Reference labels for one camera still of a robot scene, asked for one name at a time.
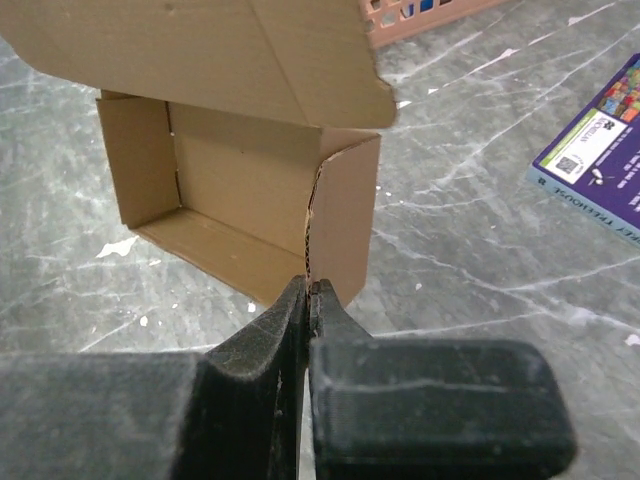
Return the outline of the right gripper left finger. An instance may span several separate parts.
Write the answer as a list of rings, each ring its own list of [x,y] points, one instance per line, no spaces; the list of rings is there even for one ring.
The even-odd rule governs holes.
[[[5,479],[294,479],[307,295],[293,278],[205,352],[1,359]]]

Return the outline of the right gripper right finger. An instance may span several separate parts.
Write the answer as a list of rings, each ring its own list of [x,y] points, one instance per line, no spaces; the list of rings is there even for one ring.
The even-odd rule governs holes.
[[[550,479],[578,440],[554,373],[513,340],[379,338],[310,291],[320,479]]]

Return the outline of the brown cardboard box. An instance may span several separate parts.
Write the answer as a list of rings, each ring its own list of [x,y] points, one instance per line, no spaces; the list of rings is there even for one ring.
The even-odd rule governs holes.
[[[97,88],[122,222],[263,305],[364,287],[396,104],[357,1],[5,1],[34,69]]]

